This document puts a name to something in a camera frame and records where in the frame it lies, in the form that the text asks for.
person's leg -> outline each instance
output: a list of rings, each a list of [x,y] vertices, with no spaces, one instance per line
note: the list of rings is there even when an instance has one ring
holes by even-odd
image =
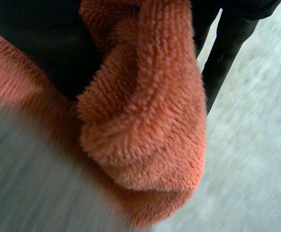
[[[202,51],[212,22],[220,7],[210,0],[192,0],[193,40],[196,46],[196,58]]]
[[[99,68],[81,0],[0,0],[0,35],[29,57],[56,89],[76,100]]]
[[[209,113],[242,44],[252,35],[258,20],[248,20],[223,10],[208,60],[203,70]]]

gray floor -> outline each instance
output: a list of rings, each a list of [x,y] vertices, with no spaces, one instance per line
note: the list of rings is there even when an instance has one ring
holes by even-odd
[[[124,231],[105,216],[81,166],[32,131],[0,117],[0,232]],[[195,195],[150,231],[281,232],[281,5],[242,47],[208,117],[207,140]]]
[[[217,21],[200,67],[209,55]],[[281,232],[281,5],[243,45],[208,116],[205,174],[157,232]]]

